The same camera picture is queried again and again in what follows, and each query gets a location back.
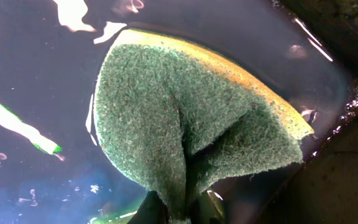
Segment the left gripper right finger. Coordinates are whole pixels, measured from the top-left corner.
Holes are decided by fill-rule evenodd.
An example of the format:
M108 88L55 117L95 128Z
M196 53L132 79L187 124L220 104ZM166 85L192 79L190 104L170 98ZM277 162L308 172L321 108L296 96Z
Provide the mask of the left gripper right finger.
M225 224L222 197L212 190L205 190L194 204L195 224Z

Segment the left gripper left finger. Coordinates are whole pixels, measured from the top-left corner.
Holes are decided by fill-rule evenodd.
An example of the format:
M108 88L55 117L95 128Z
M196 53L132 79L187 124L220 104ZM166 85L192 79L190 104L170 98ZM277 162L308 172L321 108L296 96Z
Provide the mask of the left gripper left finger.
M156 191L147 193L137 213L127 224L167 224L167 207Z

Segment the green yellow sponge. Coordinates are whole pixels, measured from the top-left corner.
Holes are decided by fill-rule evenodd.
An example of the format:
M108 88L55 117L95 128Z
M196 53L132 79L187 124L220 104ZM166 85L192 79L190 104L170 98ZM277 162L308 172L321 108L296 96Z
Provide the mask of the green yellow sponge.
M128 179L155 192L170 223L230 177L303 159L313 128L247 70L192 42L140 29L108 50L94 94L99 144Z

